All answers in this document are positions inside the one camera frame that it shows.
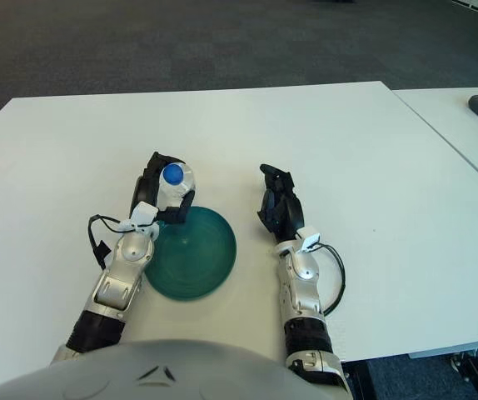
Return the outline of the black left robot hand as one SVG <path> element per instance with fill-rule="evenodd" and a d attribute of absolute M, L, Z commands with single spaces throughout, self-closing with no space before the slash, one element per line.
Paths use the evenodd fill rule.
<path fill-rule="evenodd" d="M 194 172 L 185 162 L 154 152 L 136 181 L 130 214 L 145 202 L 158 209 L 157 221 L 184 223 L 195 191 Z"/>

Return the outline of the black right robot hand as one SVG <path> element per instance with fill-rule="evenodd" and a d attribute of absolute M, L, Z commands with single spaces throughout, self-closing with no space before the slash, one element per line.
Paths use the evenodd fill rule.
<path fill-rule="evenodd" d="M 257 216 L 278 243 L 293 240 L 305 224 L 291 174 L 268 164 L 262 164 L 260 170 L 266 190 Z"/>

